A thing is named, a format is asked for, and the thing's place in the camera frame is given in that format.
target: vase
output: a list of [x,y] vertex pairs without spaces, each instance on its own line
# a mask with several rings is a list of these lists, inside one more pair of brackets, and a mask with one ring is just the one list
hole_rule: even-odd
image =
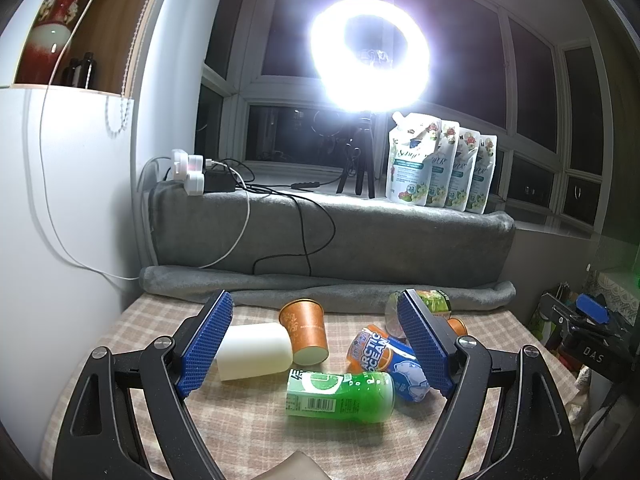
[[44,0],[27,37],[16,83],[48,84],[86,0]]

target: white cup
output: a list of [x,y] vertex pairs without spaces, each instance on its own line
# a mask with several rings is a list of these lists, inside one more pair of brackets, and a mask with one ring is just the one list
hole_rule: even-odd
[[291,339],[280,323],[232,325],[216,353],[221,381],[276,374],[292,361]]

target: brown cup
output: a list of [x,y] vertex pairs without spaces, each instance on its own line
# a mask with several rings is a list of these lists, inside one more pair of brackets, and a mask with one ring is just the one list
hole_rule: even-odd
[[324,311],[319,303],[313,300],[291,301],[282,307],[278,320],[289,333],[293,362],[309,366],[329,357]]
[[447,322],[449,323],[449,326],[453,329],[453,332],[455,332],[458,337],[462,335],[468,335],[465,324],[461,320],[459,320],[457,317],[450,317],[449,319],[447,319]]

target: gray fabric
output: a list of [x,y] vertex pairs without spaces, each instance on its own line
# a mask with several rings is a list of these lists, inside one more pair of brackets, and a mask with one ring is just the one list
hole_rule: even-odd
[[389,295],[406,288],[440,288],[449,295],[454,312],[491,310],[506,305],[516,294],[511,282],[464,289],[423,283],[347,282],[283,274],[251,276],[174,266],[146,267],[140,273],[140,282],[145,292],[197,303],[204,303],[214,290],[224,288],[231,292],[237,304],[280,309],[289,301],[312,298],[326,312],[349,314],[382,314]]
[[[314,276],[353,282],[430,283],[474,288],[495,283],[511,248],[514,222],[504,212],[475,215],[438,208],[301,193],[329,212],[336,235],[310,256]],[[322,210],[298,200],[309,251],[320,248],[332,226]],[[149,216],[159,265],[198,267],[224,254],[246,217],[243,191],[187,196],[179,183],[161,182],[151,192]],[[252,273],[263,256],[300,254],[300,220],[293,200],[251,195],[244,236],[217,269]],[[302,256],[258,263],[256,273],[304,275]]]

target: metal screw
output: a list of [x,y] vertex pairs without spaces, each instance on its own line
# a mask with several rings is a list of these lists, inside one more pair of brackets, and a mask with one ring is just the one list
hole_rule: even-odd
[[154,341],[154,346],[159,350],[171,346],[171,338],[163,335]]
[[475,339],[466,335],[459,338],[458,342],[460,343],[460,346],[463,346],[464,348],[473,348],[478,344]]
[[524,353],[529,357],[538,357],[540,355],[540,350],[538,350],[535,346],[527,345],[524,347]]
[[98,346],[98,348],[91,352],[91,357],[94,359],[102,359],[105,355],[107,355],[107,349],[104,346]]

